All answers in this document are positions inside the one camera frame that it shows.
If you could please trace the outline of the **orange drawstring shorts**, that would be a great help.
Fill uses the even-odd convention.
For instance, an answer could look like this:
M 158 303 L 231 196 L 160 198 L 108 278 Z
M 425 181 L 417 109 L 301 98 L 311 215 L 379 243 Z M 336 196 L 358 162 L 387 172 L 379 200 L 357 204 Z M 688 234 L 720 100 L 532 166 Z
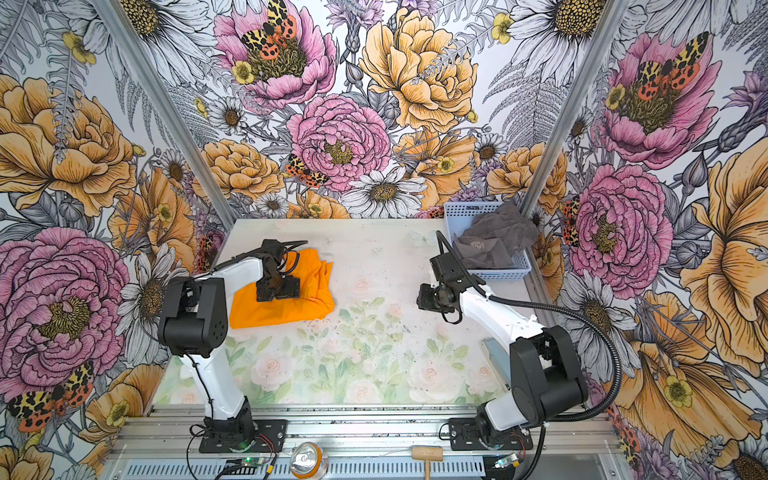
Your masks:
M 239 290 L 233 298 L 229 326 L 233 329 L 255 328 L 324 319 L 335 309 L 330 291 L 331 262 L 321 260 L 313 248 L 289 252 L 284 256 L 290 273 L 299 282 L 298 297 L 260 301 L 266 293 L 265 282 L 254 282 Z

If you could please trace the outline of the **grey garment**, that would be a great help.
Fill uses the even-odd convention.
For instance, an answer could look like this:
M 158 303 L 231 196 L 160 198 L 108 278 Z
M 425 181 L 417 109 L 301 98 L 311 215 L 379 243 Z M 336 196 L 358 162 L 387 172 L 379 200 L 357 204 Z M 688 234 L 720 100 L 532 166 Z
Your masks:
M 476 216 L 453 237 L 453 247 L 467 269 L 510 269 L 515 267 L 514 256 L 531 247 L 538 236 L 536 225 L 514 203 L 505 202 L 493 212 Z

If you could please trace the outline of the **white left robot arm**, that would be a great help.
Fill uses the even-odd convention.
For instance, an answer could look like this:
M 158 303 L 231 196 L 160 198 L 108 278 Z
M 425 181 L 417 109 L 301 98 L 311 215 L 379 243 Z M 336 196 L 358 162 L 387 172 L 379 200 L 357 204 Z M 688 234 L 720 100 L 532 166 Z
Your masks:
M 159 343 L 193 371 L 206 401 L 204 435 L 217 443 L 241 448 L 258 431 L 224 350 L 234 294 L 254 286 L 259 303 L 298 298 L 300 280 L 293 275 L 298 264 L 289 264 L 287 255 L 306 244 L 266 239 L 207 273 L 172 280 L 165 289 Z

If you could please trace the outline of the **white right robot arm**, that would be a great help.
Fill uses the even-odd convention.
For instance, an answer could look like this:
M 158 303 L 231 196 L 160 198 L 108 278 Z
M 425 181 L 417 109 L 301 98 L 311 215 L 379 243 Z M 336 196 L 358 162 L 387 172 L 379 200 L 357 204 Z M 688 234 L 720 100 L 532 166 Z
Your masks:
M 508 391 L 482 404 L 475 417 L 485 445 L 501 445 L 512 434 L 552 421 L 587 399 L 575 348 L 563 328 L 521 315 L 509 300 L 463 272 L 449 253 L 431 258 L 430 264 L 435 282 L 420 286 L 418 308 L 473 320 L 507 352 Z

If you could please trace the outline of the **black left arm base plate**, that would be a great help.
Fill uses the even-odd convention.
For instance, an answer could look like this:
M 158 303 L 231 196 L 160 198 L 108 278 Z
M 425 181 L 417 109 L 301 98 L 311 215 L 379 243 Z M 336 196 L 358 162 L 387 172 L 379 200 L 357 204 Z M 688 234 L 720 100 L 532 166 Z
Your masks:
M 285 420 L 212 420 L 204 419 L 204 433 L 199 452 L 280 453 L 286 438 Z

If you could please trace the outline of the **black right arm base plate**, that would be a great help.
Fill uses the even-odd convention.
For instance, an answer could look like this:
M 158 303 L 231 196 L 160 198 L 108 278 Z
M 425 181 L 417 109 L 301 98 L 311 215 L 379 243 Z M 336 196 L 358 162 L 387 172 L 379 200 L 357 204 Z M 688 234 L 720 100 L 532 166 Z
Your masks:
M 448 436 L 453 451 L 479 450 L 530 450 L 533 441 L 530 434 L 519 427 L 497 430 L 484 417 L 450 418 Z

